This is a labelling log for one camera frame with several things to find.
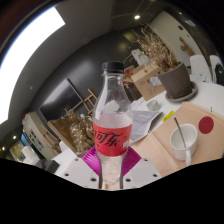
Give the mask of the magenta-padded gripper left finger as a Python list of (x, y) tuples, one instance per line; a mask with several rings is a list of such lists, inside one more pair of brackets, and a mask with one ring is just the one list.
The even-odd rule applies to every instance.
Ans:
[(99, 176), (72, 150), (66, 149), (54, 160), (59, 164), (57, 176), (84, 188), (99, 188)]

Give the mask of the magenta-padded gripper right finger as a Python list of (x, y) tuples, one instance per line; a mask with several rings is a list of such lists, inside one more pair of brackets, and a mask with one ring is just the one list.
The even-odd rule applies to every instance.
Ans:
[(128, 148), (122, 162), (121, 189), (140, 188), (160, 178), (160, 173), (149, 158), (142, 158), (133, 148)]

